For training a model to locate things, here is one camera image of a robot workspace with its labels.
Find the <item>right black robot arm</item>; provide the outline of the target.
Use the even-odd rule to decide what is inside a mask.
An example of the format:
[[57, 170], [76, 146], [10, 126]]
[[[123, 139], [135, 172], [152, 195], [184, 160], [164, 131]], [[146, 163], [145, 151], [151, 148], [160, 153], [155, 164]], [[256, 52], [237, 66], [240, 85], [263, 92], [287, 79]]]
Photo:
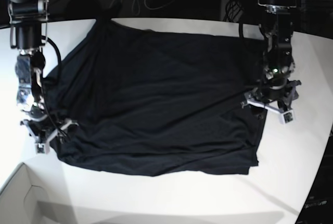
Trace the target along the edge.
[[[18, 78], [17, 107], [28, 116], [21, 121], [34, 138], [35, 151], [47, 154], [52, 140], [69, 138], [67, 129], [74, 120], [51, 115], [46, 102], [46, 86], [57, 85], [62, 71], [61, 55], [47, 36], [49, 0], [8, 0], [10, 47], [18, 50], [15, 73]], [[55, 79], [43, 77], [43, 47], [49, 43], [55, 50], [58, 73]]]

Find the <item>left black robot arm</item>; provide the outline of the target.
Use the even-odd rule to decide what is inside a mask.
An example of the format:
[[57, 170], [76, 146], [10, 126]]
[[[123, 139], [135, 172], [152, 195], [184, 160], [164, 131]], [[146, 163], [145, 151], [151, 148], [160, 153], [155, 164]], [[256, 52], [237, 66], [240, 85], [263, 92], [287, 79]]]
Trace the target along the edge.
[[261, 75], [256, 85], [245, 93], [246, 105], [262, 108], [278, 115], [282, 124], [295, 120], [292, 102], [298, 98], [299, 80], [290, 80], [295, 70], [291, 39], [291, 10], [297, 0], [257, 0], [263, 10], [259, 29], [264, 37]]

